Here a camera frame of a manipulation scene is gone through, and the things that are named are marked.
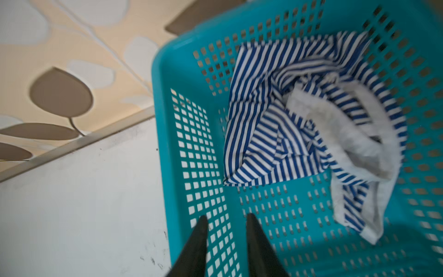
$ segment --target laundry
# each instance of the laundry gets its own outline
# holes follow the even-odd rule
[[[247,43],[233,74],[225,141],[228,186],[332,171],[336,220],[372,244],[406,146],[406,123],[363,59],[365,33]]]

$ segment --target floral wall pattern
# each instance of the floral wall pattern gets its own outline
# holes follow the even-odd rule
[[[153,105],[151,64],[191,0],[2,0],[0,171]]]

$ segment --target wall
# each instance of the wall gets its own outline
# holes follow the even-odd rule
[[[155,119],[0,183],[0,276],[164,276]]]

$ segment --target leaf pattern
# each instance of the leaf pattern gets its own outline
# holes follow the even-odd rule
[[[22,123],[0,130],[0,134],[34,140],[72,140],[78,137],[76,130],[46,123]]]
[[[32,153],[21,147],[0,142],[0,160],[27,160]]]
[[[31,85],[30,97],[39,108],[68,118],[81,116],[93,104],[88,86],[56,67],[45,72]]]

